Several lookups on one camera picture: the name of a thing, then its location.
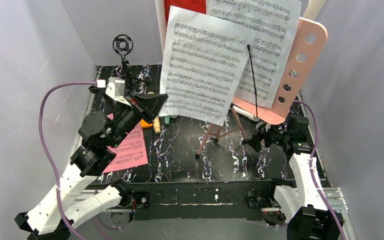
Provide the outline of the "pink sheet music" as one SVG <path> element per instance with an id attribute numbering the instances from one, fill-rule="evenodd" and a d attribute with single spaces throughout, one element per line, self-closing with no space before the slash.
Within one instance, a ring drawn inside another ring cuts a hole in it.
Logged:
<path id="1" fill-rule="evenodd" d="M 116 157 L 104 169 L 104 174 L 148 164 L 141 122 L 130 131 L 127 137 L 116 148 L 108 147 L 108 149 L 115 153 Z"/>

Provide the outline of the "white sheet music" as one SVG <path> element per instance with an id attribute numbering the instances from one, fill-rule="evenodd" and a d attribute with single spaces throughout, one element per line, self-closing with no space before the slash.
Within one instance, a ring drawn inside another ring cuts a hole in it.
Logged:
<path id="1" fill-rule="evenodd" d="M 271 109 L 296 36 L 299 0 L 208 0 L 207 15 L 251 29 L 252 61 L 245 66 L 235 96 Z"/>
<path id="2" fill-rule="evenodd" d="M 159 90 L 168 99 L 159 115 L 223 125 L 255 37 L 247 27 L 171 6 Z"/>

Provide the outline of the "black tripod shock mount stand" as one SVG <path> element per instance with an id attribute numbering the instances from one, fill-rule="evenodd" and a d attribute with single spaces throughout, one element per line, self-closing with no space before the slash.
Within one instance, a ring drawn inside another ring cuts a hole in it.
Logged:
<path id="1" fill-rule="evenodd" d="M 116 54 L 118 54 L 121 58 L 121 66 L 122 66 L 122 75 L 121 78 L 125 80 L 126 88 L 129 90 L 134 90 L 136 85 L 139 83 L 143 83 L 146 86 L 149 86 L 151 82 L 149 80 L 138 78 L 133 76 L 129 67 L 129 61 L 126 60 L 127 55 L 129 55 L 133 48 L 134 43 L 131 37 L 126 34 L 117 35 L 112 41 L 112 48 Z"/>

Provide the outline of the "red folder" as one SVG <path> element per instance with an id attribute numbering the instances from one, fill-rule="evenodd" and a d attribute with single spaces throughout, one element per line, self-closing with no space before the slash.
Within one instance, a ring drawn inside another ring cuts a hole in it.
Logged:
<path id="1" fill-rule="evenodd" d="M 164 0 L 163 4 L 166 23 L 169 19 L 169 12 L 171 6 L 195 11 L 202 14 L 205 14 L 207 11 L 206 0 Z"/>

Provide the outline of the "pink music stand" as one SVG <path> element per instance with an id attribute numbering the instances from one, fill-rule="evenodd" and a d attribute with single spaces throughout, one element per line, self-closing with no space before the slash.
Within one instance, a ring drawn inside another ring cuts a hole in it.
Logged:
<path id="1" fill-rule="evenodd" d="M 278 125 L 283 123 L 289 114 L 290 106 L 293 104 L 293 101 L 310 74 L 327 40 L 328 31 L 321 23 L 300 17 L 285 71 L 282 75 L 280 86 L 276 92 L 272 107 L 269 109 L 262 106 L 256 106 L 254 103 L 234 97 L 229 106 L 238 126 L 233 130 L 220 134 L 220 126 L 217 127 L 215 133 L 212 133 L 212 129 L 216 125 L 211 123 L 197 153 L 195 154 L 195 159 L 198 160 L 200 158 L 204 146 L 210 136 L 219 139 L 239 130 L 242 137 L 244 139 L 247 138 L 233 106 L 237 106 L 253 114 L 267 124 Z"/>

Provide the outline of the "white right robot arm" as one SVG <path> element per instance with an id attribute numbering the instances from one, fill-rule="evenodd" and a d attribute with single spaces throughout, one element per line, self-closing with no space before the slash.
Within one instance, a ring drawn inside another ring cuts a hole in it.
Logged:
<path id="1" fill-rule="evenodd" d="M 279 204 L 285 216 L 287 239 L 343 240 L 344 219 L 328 204 L 321 188 L 317 159 L 313 155 L 315 146 L 307 141 L 308 125 L 308 118 L 292 114 L 287 117 L 285 129 L 262 125 L 244 143 L 256 152 L 277 145 L 289 157 L 295 183 L 271 181 L 271 199 Z"/>

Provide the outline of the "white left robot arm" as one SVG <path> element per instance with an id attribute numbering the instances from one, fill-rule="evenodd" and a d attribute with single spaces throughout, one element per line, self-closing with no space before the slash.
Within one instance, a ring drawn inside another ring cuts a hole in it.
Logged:
<path id="1" fill-rule="evenodd" d="M 136 94 L 128 91 L 123 103 L 116 104 L 113 117 L 93 111 L 78 131 L 83 142 L 72 154 L 64 173 L 57 176 L 54 187 L 32 210 L 21 212 L 15 222 L 29 232 L 30 240 L 66 240 L 75 228 L 104 210 L 129 205 L 134 190 L 122 179 L 104 190 L 76 202 L 77 197 L 94 182 L 115 159 L 114 149 L 141 122 L 153 121 L 168 95 Z"/>

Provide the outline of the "orange tape measure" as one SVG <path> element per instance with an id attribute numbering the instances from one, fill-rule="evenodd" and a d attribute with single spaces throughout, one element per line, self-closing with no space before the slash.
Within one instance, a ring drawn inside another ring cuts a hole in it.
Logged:
<path id="1" fill-rule="evenodd" d="M 152 123 L 148 123 L 144 119 L 141 120 L 140 125 L 142 129 L 149 129 L 153 127 Z"/>

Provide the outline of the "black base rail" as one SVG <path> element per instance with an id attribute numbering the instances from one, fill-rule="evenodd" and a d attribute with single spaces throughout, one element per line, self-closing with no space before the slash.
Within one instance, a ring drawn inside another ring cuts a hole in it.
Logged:
<path id="1" fill-rule="evenodd" d="M 295 187 L 295 180 L 132 183 L 138 204 L 138 221 L 159 219 L 246 219 L 260 221 L 264 209 L 273 208 L 275 187 Z"/>

